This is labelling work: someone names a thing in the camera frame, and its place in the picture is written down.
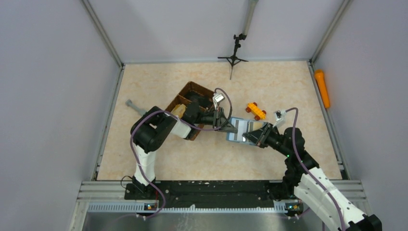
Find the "brown box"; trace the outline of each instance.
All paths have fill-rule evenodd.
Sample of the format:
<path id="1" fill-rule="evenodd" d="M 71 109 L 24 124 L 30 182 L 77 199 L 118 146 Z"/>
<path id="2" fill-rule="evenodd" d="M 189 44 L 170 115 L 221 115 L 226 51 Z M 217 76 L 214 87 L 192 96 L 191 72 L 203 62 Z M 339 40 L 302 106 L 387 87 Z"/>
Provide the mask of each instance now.
<path id="1" fill-rule="evenodd" d="M 166 111 L 171 112 L 177 104 L 184 104 L 187 106 L 192 101 L 198 101 L 200 109 L 205 111 L 214 107 L 213 96 L 214 92 L 212 90 L 190 81 L 183 87 L 183 89 L 181 89 L 169 106 L 167 106 Z M 198 127 L 203 128 L 204 124 L 199 124 Z M 198 133 L 200 133 L 199 130 L 192 131 L 193 132 L 186 138 L 187 140 L 195 140 Z"/>

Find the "table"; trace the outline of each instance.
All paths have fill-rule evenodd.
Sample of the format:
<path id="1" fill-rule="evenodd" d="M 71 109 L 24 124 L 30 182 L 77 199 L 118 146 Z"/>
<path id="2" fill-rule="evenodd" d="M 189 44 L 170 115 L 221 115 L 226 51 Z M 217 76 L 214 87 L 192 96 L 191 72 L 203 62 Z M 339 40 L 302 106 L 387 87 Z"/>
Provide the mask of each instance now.
<path id="1" fill-rule="evenodd" d="M 130 128 L 140 118 L 125 105 L 131 99 L 138 107 L 165 109 L 188 81 L 208 89 L 220 87 L 231 98 L 232 115 L 253 118 L 245 111 L 249 102 L 272 113 L 299 108 L 297 127 L 306 140 L 306 150 L 330 179 L 341 179 L 340 170 L 306 61 L 229 63 L 173 63 L 126 65 L 110 125 L 98 180 L 132 176 L 136 161 L 129 145 Z M 228 114 L 228 102 L 222 105 Z M 294 112 L 280 128 L 291 127 Z M 272 148 L 226 141 L 222 132 L 201 132 L 195 141 L 168 136 L 157 151 L 157 180 L 278 180 L 286 170 L 286 157 Z"/>

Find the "yellow toy car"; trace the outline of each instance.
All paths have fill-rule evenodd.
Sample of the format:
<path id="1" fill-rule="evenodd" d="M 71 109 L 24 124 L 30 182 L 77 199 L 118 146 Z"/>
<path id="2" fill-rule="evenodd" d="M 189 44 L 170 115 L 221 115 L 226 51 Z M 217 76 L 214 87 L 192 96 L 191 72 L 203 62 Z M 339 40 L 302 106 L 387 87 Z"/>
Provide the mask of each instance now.
<path id="1" fill-rule="evenodd" d="M 246 112 L 252 112 L 255 115 L 255 120 L 266 119 L 267 117 L 267 112 L 265 110 L 261 111 L 261 109 L 258 108 L 258 104 L 255 102 L 248 104 Z"/>

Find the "beige table surface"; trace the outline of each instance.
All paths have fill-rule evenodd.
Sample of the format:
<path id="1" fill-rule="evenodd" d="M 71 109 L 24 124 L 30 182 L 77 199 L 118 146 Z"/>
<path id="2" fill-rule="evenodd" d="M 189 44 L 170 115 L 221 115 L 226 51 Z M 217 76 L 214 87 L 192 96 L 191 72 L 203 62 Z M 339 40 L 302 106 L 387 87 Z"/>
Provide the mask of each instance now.
<path id="1" fill-rule="evenodd" d="M 266 121 L 279 109 L 299 108 L 297 127 L 306 140 L 306 150 L 330 179 L 340 171 L 320 105 L 304 61 L 247 62 L 234 67 L 229 80 L 229 63 L 134 64 L 126 65 L 117 97 L 98 180 L 120 180 L 132 176 L 136 160 L 129 145 L 130 128 L 140 118 L 125 105 L 131 99 L 138 107 L 165 109 L 188 81 L 208 89 L 223 88 L 232 100 L 235 117 L 252 119 L 246 104 L 257 102 L 266 110 Z M 228 114 L 225 100 L 221 104 Z M 291 127 L 294 112 L 280 128 Z M 226 133 L 202 131 L 195 141 L 169 135 L 157 151 L 157 180 L 276 180 L 286 170 L 285 156 L 268 147 L 226 141 Z"/>

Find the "white wall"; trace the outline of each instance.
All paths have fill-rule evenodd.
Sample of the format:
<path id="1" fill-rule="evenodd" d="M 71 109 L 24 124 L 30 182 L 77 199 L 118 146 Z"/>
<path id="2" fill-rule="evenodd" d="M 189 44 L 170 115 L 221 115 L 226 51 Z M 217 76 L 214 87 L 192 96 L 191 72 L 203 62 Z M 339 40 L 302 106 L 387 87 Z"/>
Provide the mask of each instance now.
<path id="1" fill-rule="evenodd" d="M 359 0 L 318 60 L 351 175 L 384 230 L 406 230 L 408 1 Z"/>
<path id="2" fill-rule="evenodd" d="M 247 0 L 91 0 L 125 63 L 216 61 L 231 56 Z M 259 0 L 238 57 L 308 59 L 341 0 Z"/>
<path id="3" fill-rule="evenodd" d="M 118 67 L 78 0 L 0 3 L 0 230 L 67 230 Z"/>

